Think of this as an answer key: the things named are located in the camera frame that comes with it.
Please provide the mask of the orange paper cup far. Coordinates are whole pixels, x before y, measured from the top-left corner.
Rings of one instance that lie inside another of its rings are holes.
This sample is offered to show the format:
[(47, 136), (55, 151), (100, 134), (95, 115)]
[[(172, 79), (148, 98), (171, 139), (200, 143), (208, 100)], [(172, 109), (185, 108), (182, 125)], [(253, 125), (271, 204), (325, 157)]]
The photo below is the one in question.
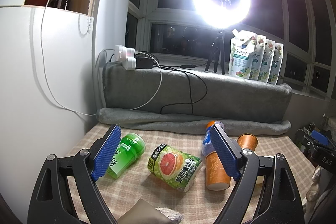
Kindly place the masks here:
[(250, 149), (254, 152), (258, 145), (258, 139), (252, 134), (242, 134), (238, 137), (237, 143), (242, 149)]

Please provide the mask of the white power strip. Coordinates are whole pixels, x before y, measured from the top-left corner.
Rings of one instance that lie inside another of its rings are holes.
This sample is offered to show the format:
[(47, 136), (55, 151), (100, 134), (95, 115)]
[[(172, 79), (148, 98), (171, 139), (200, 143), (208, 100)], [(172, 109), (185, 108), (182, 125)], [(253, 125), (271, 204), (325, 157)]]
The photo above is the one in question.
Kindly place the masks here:
[(127, 48), (122, 45), (116, 45), (114, 48), (115, 61), (121, 62), (122, 66), (129, 71), (135, 70), (136, 58), (138, 54), (134, 48)]

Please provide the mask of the orange paper cup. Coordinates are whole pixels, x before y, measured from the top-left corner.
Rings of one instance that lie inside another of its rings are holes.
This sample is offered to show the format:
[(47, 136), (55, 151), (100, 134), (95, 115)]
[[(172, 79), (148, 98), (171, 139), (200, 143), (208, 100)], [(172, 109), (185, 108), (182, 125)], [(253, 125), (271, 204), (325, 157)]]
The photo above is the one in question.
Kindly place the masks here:
[(258, 139), (252, 134), (242, 134), (238, 137), (237, 143), (242, 149), (250, 149), (254, 152), (258, 145)]
[(208, 190), (221, 191), (230, 187), (231, 178), (226, 174), (216, 152), (206, 156), (206, 187)]

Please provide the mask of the black tripod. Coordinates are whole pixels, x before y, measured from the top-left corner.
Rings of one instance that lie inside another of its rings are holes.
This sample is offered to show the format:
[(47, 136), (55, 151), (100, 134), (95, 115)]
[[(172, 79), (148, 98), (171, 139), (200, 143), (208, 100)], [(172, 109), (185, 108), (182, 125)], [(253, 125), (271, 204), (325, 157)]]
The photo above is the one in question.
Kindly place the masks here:
[(218, 31), (217, 35), (211, 44), (210, 54), (206, 63), (205, 72), (210, 68), (210, 64), (214, 62), (213, 72), (217, 73), (220, 64), (221, 74), (225, 74), (225, 56), (224, 56), (224, 34), (223, 31)]

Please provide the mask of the green plastic cup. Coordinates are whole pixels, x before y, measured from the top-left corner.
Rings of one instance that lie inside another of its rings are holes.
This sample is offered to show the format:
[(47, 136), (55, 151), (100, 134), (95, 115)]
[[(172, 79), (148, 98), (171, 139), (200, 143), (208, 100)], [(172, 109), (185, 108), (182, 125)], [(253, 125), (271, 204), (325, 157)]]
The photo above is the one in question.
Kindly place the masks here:
[(142, 137), (135, 133), (125, 135), (108, 165), (106, 173), (114, 179), (119, 178), (146, 150)]

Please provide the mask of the grapefruit print cup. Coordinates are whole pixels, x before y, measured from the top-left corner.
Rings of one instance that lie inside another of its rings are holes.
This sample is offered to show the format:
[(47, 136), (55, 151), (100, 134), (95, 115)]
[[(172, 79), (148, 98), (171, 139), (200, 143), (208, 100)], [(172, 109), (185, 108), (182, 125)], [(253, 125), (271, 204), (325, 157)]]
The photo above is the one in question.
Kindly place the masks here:
[(165, 143), (156, 147), (147, 162), (155, 177), (180, 192), (187, 192), (203, 166), (202, 159)]

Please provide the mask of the grey blanket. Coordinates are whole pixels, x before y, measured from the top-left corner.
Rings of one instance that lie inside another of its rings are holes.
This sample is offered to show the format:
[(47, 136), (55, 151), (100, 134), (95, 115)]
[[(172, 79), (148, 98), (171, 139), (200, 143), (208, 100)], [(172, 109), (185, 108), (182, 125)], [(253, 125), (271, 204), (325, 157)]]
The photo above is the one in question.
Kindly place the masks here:
[(286, 84), (199, 71), (128, 71), (118, 63), (107, 63), (102, 91), (105, 106), (97, 118), (105, 124), (203, 134), (201, 126), (221, 121), (230, 136), (281, 135), (291, 129), (284, 117), (292, 95)]

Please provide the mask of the dark glass bottle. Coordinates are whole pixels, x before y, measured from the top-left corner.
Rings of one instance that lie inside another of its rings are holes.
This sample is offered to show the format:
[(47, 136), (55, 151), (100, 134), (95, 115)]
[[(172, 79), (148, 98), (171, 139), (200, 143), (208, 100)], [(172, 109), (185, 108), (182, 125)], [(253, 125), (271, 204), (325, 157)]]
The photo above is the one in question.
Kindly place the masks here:
[(68, 10), (70, 7), (71, 0), (62, 0), (60, 8), (62, 10)]

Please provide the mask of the white cabinet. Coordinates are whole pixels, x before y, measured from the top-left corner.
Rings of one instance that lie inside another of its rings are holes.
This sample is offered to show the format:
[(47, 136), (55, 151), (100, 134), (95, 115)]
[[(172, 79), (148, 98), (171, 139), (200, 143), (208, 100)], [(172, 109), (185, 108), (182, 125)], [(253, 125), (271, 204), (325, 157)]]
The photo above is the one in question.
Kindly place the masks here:
[(97, 8), (1, 0), (1, 195), (22, 223), (47, 155), (64, 156), (94, 124)]

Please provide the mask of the orange paper cup near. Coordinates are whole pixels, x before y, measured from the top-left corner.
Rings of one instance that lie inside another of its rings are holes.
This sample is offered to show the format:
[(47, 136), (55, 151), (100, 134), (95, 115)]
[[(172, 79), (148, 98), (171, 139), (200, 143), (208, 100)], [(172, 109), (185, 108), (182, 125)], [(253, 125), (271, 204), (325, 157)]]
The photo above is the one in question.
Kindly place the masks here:
[(230, 187), (231, 178), (226, 174), (216, 152), (206, 156), (206, 187), (208, 190), (221, 191)]

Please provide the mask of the blue label plastic bottle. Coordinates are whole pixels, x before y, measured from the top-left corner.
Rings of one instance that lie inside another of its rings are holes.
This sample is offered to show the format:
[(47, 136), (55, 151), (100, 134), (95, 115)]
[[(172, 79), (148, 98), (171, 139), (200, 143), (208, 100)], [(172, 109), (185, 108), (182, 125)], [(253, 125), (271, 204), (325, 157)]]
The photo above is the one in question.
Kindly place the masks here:
[(206, 134), (202, 142), (202, 155), (206, 157), (210, 153), (214, 152), (214, 146), (211, 142), (211, 137), (210, 137), (210, 129), (213, 125), (218, 124), (222, 129), (224, 129), (224, 124), (221, 121), (210, 121), (206, 125)]

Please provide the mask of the refill pouch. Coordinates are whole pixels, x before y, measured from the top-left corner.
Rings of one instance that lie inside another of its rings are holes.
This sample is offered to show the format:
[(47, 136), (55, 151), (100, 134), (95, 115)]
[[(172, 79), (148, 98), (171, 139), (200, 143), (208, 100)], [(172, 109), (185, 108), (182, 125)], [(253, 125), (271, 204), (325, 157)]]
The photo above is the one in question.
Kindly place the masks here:
[(267, 83), (269, 79), (269, 74), (270, 74), (273, 57), (274, 57), (275, 46), (276, 46), (275, 41), (266, 39), (265, 47), (264, 47), (264, 54), (262, 57), (261, 68), (260, 68), (259, 77), (258, 77), (258, 80), (264, 83)]
[(282, 60), (283, 60), (284, 44), (276, 43), (274, 49), (273, 62), (269, 74), (268, 83), (275, 85), (280, 75)]
[(257, 34), (250, 31), (232, 30), (231, 51), (228, 74), (233, 77), (249, 79), (252, 68), (252, 53), (257, 42)]
[(266, 36), (257, 35), (255, 51), (251, 55), (252, 66), (251, 66), (251, 73), (249, 76), (250, 80), (257, 80), (259, 77), (261, 62), (262, 62), (264, 50), (265, 50), (265, 41), (266, 41)]

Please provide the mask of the checkered tablecloth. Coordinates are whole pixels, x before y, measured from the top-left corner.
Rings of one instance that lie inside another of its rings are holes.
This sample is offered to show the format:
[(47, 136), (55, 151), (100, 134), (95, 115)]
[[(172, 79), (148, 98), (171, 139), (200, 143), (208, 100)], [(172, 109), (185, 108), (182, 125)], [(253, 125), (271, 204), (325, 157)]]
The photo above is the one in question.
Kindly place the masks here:
[[(66, 156), (74, 156), (103, 137), (109, 128), (98, 124), (91, 129)], [(214, 223), (230, 196), (235, 181), (228, 189), (209, 190), (206, 187), (206, 163), (201, 159), (202, 135), (177, 134), (165, 131), (121, 129), (122, 137), (139, 135), (145, 151), (117, 179), (109, 173), (100, 177), (96, 185), (114, 218), (119, 220), (138, 200), (154, 208), (168, 208), (181, 213), (181, 223)], [(311, 186), (314, 166), (286, 135), (258, 136), (255, 154), (285, 156), (303, 200)]]

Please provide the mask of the black power adapter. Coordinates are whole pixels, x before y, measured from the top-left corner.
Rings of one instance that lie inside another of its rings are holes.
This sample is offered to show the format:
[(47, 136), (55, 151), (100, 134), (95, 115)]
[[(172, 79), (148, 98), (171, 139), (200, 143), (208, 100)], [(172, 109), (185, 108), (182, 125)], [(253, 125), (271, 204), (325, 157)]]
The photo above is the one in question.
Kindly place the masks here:
[(150, 57), (146, 56), (136, 56), (136, 69), (152, 69), (153, 68), (153, 61)]

